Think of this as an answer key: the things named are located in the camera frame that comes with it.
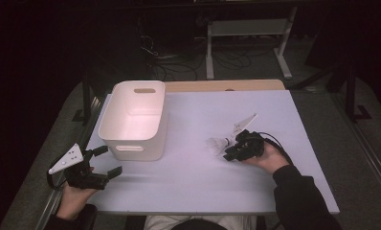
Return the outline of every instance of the metal stand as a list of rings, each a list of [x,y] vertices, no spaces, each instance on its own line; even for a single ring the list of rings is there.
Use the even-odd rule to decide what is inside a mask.
[[[208,25],[208,51],[206,54],[207,79],[214,79],[212,58],[212,37],[225,35],[282,35],[280,47],[274,52],[280,65],[283,76],[292,78],[292,74],[283,57],[297,7],[293,7],[288,18],[282,19],[260,19],[260,20],[238,20],[238,21],[213,21]]]
[[[355,114],[355,75],[352,73],[352,65],[348,67],[347,76],[347,92],[346,92],[346,114],[353,123],[357,123],[359,119],[370,119],[371,116],[367,110],[362,106],[358,105],[358,109],[361,114]]]

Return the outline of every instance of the human hand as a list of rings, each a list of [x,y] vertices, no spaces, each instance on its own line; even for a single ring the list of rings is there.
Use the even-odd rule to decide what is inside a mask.
[[[75,220],[87,200],[98,190],[74,188],[65,182],[61,204],[56,216],[60,219]]]
[[[264,142],[264,153],[262,156],[252,157],[242,162],[261,167],[270,174],[283,166],[289,165],[282,154],[280,154],[280,151],[267,142]]]

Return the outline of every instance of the person's arm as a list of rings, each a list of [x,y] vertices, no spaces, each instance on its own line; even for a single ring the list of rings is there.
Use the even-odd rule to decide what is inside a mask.
[[[261,167],[273,175],[278,185],[274,191],[277,214],[283,227],[287,230],[342,229],[328,212],[313,177],[302,176],[270,144],[265,143],[264,149],[261,157],[253,157],[243,162]]]
[[[86,201],[98,190],[74,188],[65,183],[62,200],[56,215],[51,215],[45,230],[77,229],[74,220],[77,219],[80,211],[84,208]]]

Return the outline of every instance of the black sleeve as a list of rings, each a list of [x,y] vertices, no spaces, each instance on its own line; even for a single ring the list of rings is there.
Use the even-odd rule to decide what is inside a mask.
[[[313,177],[302,176],[292,165],[278,169],[273,177],[278,185],[274,191],[277,214],[285,229],[342,229],[328,212]]]
[[[44,230],[76,230],[77,227],[73,221],[68,221],[62,218],[57,218],[55,215],[51,215]]]

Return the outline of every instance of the bin handle cutout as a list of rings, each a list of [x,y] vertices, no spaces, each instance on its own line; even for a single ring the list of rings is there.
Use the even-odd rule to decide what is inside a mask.
[[[144,148],[138,146],[116,146],[116,150],[144,151]]]
[[[153,88],[136,88],[134,89],[134,93],[156,93],[156,91]]]

